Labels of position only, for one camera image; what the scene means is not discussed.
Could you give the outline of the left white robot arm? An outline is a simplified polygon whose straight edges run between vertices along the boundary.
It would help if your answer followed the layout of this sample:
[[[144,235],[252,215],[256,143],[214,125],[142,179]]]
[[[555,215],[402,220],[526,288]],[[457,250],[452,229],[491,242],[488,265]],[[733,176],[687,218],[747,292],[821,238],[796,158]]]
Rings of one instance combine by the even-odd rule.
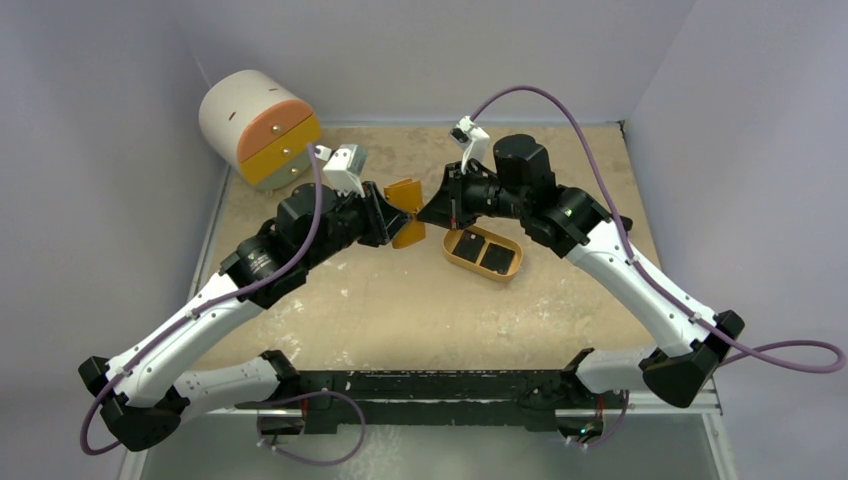
[[[194,363],[235,328],[301,287],[309,271],[354,245],[389,244],[410,222],[373,182],[344,194],[307,183],[242,241],[219,270],[147,338],[112,358],[93,356],[79,374],[117,445],[148,449],[189,419],[241,404],[284,409],[301,400],[301,376],[280,351],[244,364],[197,371]]]

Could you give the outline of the white round mini drawer chest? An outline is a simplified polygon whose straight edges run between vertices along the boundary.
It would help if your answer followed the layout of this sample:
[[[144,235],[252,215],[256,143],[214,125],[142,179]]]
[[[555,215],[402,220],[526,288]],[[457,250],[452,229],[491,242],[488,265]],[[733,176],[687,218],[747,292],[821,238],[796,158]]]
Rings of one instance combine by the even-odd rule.
[[[313,107],[258,70],[213,85],[198,111],[212,149],[252,188],[274,191],[307,172],[307,145],[321,137]]]

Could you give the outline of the loose black credit card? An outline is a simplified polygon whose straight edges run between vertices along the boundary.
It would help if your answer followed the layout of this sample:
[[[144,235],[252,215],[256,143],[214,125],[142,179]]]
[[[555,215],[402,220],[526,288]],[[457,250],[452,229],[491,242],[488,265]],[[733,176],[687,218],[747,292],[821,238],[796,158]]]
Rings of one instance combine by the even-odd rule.
[[[480,266],[498,275],[507,275],[516,257],[514,249],[496,243],[489,243],[483,253]]]

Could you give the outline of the orange oval tray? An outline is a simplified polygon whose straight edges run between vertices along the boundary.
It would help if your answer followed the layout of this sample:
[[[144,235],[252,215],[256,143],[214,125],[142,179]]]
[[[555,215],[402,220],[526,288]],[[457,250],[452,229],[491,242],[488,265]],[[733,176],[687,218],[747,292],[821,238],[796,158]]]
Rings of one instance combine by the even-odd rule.
[[[448,230],[442,253],[449,263],[498,283],[510,282],[524,260],[516,241],[479,226]]]

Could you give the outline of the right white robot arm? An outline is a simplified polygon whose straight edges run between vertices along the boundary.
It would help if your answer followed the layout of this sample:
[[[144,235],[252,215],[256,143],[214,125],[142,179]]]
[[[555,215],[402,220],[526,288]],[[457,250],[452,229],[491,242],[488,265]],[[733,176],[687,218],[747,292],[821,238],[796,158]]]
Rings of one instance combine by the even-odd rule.
[[[586,191],[557,184],[547,149],[534,137],[499,139],[489,170],[480,162],[487,135],[459,128],[451,135],[463,157],[446,165],[418,219],[449,230],[468,229],[480,217],[518,220],[532,241],[593,277],[654,340],[641,349],[581,351],[561,381],[564,399],[584,407],[607,391],[648,390],[689,407],[727,356],[724,339],[744,329],[741,317],[715,312],[640,257],[610,211]]]

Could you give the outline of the black card stack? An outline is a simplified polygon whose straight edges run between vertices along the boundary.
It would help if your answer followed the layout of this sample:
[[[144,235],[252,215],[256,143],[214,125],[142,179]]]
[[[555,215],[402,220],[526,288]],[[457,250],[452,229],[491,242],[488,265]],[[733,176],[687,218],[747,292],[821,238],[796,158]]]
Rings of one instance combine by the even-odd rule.
[[[471,264],[476,264],[485,243],[484,236],[470,230],[464,230],[453,247],[452,255]]]

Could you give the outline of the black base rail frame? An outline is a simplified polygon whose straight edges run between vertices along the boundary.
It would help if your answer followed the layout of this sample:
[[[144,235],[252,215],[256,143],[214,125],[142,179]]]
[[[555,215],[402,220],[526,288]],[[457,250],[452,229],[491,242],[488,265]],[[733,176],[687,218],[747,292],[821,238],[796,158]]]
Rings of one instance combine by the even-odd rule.
[[[305,434],[334,434],[343,425],[516,426],[586,441],[611,431],[622,410],[671,414],[719,408],[709,380],[687,408],[648,390],[591,393],[570,372],[580,352],[559,370],[303,370],[304,396],[296,403],[241,404],[207,413],[254,413],[268,436],[282,432],[289,417]]]

